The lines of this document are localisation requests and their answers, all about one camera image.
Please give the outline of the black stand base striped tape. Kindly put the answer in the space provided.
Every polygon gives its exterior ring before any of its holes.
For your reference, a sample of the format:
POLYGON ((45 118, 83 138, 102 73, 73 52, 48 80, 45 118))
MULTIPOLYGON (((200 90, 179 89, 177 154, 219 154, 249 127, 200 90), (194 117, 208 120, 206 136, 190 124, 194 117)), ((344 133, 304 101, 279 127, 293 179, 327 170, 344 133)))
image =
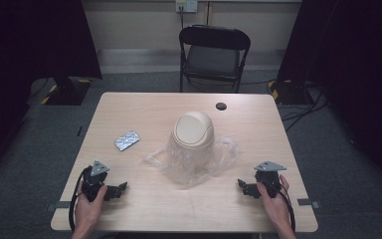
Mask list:
POLYGON ((268 89, 277 105, 312 105, 313 99, 304 85, 291 80, 268 82, 268 89))
POLYGON ((90 80, 56 77, 55 85, 42 100, 48 106, 80 106, 92 82, 90 80))

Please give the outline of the white wall socket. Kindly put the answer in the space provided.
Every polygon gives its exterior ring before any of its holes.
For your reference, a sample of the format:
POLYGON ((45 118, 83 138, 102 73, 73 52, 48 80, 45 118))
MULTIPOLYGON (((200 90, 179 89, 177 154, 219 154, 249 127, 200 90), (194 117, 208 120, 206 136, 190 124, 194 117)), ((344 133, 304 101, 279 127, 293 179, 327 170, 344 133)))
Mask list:
POLYGON ((175 11, 177 13, 196 13, 198 11, 198 1, 175 0, 175 11))

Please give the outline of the person's left hand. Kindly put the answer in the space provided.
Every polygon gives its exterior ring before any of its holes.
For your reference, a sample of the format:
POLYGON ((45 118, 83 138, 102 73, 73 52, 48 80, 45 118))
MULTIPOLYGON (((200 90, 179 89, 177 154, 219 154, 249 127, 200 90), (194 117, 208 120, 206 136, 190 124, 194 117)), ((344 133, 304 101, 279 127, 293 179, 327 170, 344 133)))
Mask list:
POLYGON ((106 194, 106 191, 107 186, 102 186, 99 189, 96 199, 93 202, 89 202, 82 191, 80 189, 78 190, 78 202, 75 208, 75 231, 94 231, 101 214, 103 198, 106 194))

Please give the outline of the grey tape strip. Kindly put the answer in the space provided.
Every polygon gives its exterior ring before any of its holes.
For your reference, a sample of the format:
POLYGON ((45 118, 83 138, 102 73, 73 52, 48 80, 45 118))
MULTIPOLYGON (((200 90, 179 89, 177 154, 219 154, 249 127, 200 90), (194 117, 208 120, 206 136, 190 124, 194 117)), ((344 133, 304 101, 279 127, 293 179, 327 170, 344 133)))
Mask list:
POLYGON ((299 206, 311 206, 313 209, 318 209, 321 207, 319 201, 312 201, 309 198, 299 198, 297 200, 299 206))
POLYGON ((49 203, 46 207, 46 210, 49 212, 54 212, 59 208, 69 208, 71 205, 70 201, 57 201, 55 203, 49 203))

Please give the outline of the black folding chair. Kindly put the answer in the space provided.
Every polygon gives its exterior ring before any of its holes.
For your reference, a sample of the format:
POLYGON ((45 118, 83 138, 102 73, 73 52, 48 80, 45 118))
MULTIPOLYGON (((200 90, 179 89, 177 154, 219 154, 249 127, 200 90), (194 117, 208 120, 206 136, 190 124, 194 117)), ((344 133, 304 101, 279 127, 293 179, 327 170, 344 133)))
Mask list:
POLYGON ((179 33, 180 91, 184 78, 231 83, 237 93, 251 47, 241 30, 208 25, 191 25, 179 33))

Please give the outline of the person's right hand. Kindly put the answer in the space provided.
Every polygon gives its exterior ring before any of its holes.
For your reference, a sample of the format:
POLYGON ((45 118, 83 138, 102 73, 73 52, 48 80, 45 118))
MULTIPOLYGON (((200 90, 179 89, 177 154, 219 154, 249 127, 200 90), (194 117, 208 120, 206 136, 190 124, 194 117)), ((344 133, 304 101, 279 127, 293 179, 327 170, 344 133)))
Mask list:
POLYGON ((287 201, 289 185, 283 175, 280 176, 280 181, 282 183, 281 190, 274 198, 268 195, 266 187, 261 182, 257 183, 265 211, 277 230, 280 228, 291 228, 287 201))

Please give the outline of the beige swing-lid trash bin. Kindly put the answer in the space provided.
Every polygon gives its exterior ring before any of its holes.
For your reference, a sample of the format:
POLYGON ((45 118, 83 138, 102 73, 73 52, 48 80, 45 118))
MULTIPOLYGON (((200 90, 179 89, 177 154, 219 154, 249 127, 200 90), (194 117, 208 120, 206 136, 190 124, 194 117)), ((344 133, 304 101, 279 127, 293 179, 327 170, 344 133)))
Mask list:
POLYGON ((167 145, 172 176, 182 183, 201 178, 213 159, 214 139, 214 126, 208 115, 202 112, 181 115, 167 145))

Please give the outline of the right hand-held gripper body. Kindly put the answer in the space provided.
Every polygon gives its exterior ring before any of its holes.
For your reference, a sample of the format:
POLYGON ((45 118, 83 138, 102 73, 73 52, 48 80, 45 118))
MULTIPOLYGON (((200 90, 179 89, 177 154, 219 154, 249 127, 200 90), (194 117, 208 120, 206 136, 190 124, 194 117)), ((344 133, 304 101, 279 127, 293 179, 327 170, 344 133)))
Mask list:
POLYGON ((286 169, 285 166, 271 161, 262 162, 254 167, 256 181, 265 186, 270 198, 275 198, 281 190, 279 172, 286 169))

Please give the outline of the clear plastic bag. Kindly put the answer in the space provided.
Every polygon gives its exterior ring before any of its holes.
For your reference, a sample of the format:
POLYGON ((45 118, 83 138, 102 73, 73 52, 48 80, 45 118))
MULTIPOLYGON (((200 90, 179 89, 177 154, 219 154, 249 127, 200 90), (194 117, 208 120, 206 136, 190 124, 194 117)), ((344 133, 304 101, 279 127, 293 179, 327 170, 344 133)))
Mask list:
POLYGON ((174 138, 144 160, 158 168, 174 183, 191 187, 217 176, 239 157, 238 144, 230 137, 214 136, 204 148, 186 148, 174 138))

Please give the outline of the silver blister pack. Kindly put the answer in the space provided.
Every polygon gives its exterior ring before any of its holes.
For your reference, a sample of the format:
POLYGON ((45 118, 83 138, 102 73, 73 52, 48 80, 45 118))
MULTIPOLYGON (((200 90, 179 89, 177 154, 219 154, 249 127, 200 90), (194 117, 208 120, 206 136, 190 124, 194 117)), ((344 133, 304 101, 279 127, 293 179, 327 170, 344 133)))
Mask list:
POLYGON ((114 144, 120 151, 124 151, 139 141, 140 141, 140 137, 137 134, 137 132, 134 130, 131 130, 124 133, 119 138, 117 138, 114 141, 114 144))

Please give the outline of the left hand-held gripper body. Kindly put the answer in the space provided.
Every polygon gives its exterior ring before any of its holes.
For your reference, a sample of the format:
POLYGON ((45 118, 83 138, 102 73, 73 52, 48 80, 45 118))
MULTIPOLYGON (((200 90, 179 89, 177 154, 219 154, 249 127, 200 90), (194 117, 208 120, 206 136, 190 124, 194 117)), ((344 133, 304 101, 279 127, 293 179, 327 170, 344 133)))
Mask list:
POLYGON ((109 168, 98 160, 94 161, 85 169, 83 174, 84 182, 82 185, 82 193, 86 196, 89 202, 93 202, 99 189, 103 186, 109 168))

